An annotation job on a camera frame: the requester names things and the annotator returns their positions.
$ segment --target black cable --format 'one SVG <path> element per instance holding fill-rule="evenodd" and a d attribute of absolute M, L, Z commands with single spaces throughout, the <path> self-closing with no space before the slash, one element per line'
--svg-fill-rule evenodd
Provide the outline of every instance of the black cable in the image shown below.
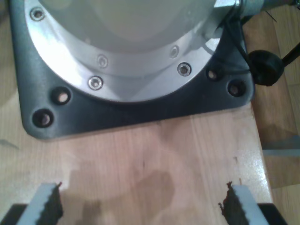
<path fill-rule="evenodd" d="M 235 45 L 235 47 L 238 49 L 238 51 L 240 52 L 241 56 L 244 58 L 245 62 L 248 64 L 250 72 L 254 75 L 254 74 L 258 74 L 255 66 L 252 64 L 248 54 L 245 52 L 245 50 L 243 49 L 243 47 L 240 45 L 240 43 L 238 42 L 238 40 L 235 38 L 231 28 L 230 28 L 230 24 L 228 21 L 226 21 L 225 23 L 225 30 L 227 31 L 228 35 L 230 36 L 230 39 L 232 40 L 233 44 Z"/>

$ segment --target wood grain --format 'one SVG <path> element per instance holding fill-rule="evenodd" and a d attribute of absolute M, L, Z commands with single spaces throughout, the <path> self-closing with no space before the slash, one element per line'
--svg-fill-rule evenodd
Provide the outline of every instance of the wood grain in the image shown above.
<path fill-rule="evenodd" d="M 281 57 L 273 20 L 265 12 L 254 16 L 244 26 L 244 32 L 249 52 L 263 49 Z M 275 142 L 297 135 L 285 75 L 272 87 L 257 85 L 252 104 L 261 142 Z M 268 156 L 265 162 L 272 188 L 300 183 L 300 176 L 294 173 L 300 170 L 300 157 Z"/>
<path fill-rule="evenodd" d="M 251 105 L 43 142 L 22 128 L 9 20 L 0 23 L 0 218 L 42 182 L 61 182 L 60 225 L 226 221 L 226 183 L 271 202 Z"/>
<path fill-rule="evenodd" d="M 300 42 L 300 10 L 284 6 L 271 10 L 271 13 L 277 20 L 274 26 L 284 57 Z M 300 58 L 285 68 L 285 77 L 288 85 L 300 84 Z"/>
<path fill-rule="evenodd" d="M 300 184 L 273 190 L 274 204 L 289 225 L 300 224 Z"/>

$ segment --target machine base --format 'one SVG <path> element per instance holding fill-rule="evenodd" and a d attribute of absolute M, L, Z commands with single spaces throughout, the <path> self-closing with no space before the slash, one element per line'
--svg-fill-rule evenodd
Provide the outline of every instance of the machine base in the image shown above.
<path fill-rule="evenodd" d="M 11 0 L 9 8 L 22 123 L 33 137 L 51 139 L 235 108 L 254 95 L 248 66 L 224 32 L 206 68 L 180 90 L 138 104 L 92 98 L 69 86 L 40 58 L 27 30 L 24 2 Z M 244 43 L 239 21 L 232 23 L 232 30 Z M 61 93 L 68 95 L 66 104 L 57 101 Z"/>

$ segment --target bolt hole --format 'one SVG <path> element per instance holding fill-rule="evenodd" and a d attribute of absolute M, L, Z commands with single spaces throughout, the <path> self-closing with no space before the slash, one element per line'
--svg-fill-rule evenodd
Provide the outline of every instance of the bolt hole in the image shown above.
<path fill-rule="evenodd" d="M 241 97 L 246 93 L 246 85 L 243 81 L 233 80 L 228 84 L 228 92 L 234 97 Z"/>
<path fill-rule="evenodd" d="M 35 11 L 33 15 L 35 18 L 40 18 L 43 15 L 43 12 L 38 10 L 38 11 Z"/>
<path fill-rule="evenodd" d="M 189 76 L 192 72 L 192 68 L 189 64 L 184 62 L 179 64 L 177 71 L 181 76 Z"/>
<path fill-rule="evenodd" d="M 53 123 L 53 113 L 48 109 L 37 110 L 32 117 L 33 124 L 38 128 L 47 128 Z"/>
<path fill-rule="evenodd" d="M 70 99 L 71 92 L 65 87 L 57 87 L 51 93 L 51 100 L 57 105 L 65 105 Z"/>
<path fill-rule="evenodd" d="M 30 17 L 34 21 L 41 21 L 42 19 L 44 19 L 45 14 L 44 14 L 42 8 L 36 7 L 30 11 Z"/>
<path fill-rule="evenodd" d="M 99 90 L 103 86 L 103 81 L 100 77 L 94 76 L 89 79 L 89 87 L 92 90 Z"/>
<path fill-rule="evenodd" d="M 186 66 L 183 66 L 183 67 L 180 68 L 180 72 L 182 74 L 186 74 L 188 72 L 188 68 Z"/>
<path fill-rule="evenodd" d="M 208 70 L 207 78 L 211 81 L 219 81 L 223 78 L 223 72 L 221 70 Z"/>

